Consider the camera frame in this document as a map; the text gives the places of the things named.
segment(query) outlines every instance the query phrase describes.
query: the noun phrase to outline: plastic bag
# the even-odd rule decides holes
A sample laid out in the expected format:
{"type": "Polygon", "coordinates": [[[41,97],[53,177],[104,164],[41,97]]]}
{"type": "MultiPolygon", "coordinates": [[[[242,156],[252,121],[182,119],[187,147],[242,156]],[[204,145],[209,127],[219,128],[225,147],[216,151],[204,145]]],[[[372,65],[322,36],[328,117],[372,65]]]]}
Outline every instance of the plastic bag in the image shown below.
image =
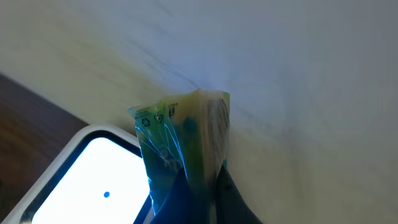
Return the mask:
{"type": "Polygon", "coordinates": [[[132,107],[130,113],[136,120],[155,213],[183,167],[195,199],[194,219],[216,223],[213,194],[227,152],[229,93],[197,90],[132,107]]]}

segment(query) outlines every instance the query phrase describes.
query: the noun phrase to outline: wooden surface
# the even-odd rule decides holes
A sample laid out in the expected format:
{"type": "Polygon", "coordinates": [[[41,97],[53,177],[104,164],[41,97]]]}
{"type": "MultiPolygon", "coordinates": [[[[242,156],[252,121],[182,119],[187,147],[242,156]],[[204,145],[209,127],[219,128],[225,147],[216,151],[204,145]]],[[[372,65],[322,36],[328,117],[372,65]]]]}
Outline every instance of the wooden surface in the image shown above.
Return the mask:
{"type": "Polygon", "coordinates": [[[85,126],[0,75],[0,222],[85,126]]]}
{"type": "Polygon", "coordinates": [[[231,93],[229,170],[266,223],[398,223],[398,1],[2,0],[0,70],[90,124],[231,93]]]}

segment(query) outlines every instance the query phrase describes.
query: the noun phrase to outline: dark wood furniture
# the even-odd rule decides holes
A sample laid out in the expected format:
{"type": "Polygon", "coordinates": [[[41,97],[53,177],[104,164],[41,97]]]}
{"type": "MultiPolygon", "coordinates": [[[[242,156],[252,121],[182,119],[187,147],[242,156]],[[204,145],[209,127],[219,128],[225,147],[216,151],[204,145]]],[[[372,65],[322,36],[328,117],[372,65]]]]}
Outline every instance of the dark wood furniture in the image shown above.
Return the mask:
{"type": "Polygon", "coordinates": [[[0,222],[86,125],[0,74],[0,222]]]}

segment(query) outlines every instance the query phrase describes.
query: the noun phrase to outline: black object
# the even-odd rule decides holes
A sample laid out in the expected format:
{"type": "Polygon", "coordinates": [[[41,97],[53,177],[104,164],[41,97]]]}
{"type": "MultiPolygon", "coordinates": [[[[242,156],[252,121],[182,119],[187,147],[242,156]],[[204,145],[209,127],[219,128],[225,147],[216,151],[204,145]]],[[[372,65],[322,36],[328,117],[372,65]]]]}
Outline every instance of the black object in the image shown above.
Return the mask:
{"type": "MultiPolygon", "coordinates": [[[[261,223],[244,202],[224,166],[221,167],[217,178],[215,200],[217,224],[261,223]]],[[[185,171],[180,169],[171,191],[151,223],[197,223],[196,220],[192,220],[194,203],[189,193],[185,171]]]]}

